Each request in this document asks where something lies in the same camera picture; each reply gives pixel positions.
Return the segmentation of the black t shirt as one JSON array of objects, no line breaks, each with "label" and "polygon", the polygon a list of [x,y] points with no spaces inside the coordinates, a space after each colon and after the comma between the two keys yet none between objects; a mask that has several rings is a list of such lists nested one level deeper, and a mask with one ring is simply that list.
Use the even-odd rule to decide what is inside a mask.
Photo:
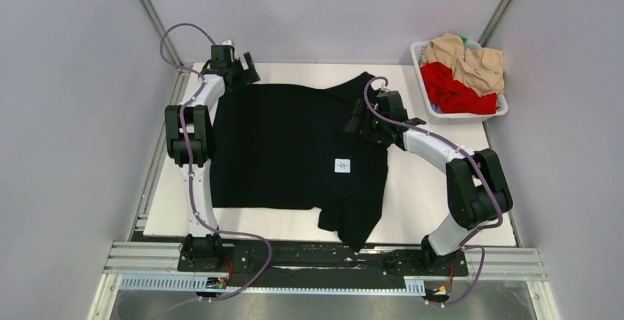
[{"label": "black t shirt", "polygon": [[361,250],[382,216],[388,149],[345,125],[371,77],[364,72],[326,89],[254,84],[221,97],[213,206],[317,208],[320,229]]}]

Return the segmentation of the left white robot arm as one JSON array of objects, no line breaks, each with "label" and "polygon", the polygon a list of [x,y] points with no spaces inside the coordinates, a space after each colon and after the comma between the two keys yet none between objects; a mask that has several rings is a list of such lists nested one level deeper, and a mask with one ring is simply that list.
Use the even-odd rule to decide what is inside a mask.
[{"label": "left white robot arm", "polygon": [[210,111],[228,91],[260,77],[249,53],[238,57],[229,40],[213,45],[198,71],[198,82],[179,104],[165,108],[166,151],[178,167],[188,207],[188,232],[180,251],[180,271],[218,271],[225,251],[210,197],[210,162],[216,150]]}]

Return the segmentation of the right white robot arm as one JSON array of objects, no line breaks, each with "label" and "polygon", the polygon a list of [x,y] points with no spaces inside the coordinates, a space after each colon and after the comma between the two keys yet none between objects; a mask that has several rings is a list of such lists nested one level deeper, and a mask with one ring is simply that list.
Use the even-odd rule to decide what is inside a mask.
[{"label": "right white robot arm", "polygon": [[500,159],[492,149],[466,149],[409,118],[397,91],[365,90],[356,102],[347,132],[381,146],[415,154],[445,175],[449,213],[422,239],[420,263],[430,274],[447,268],[483,230],[499,227],[513,206]]}]

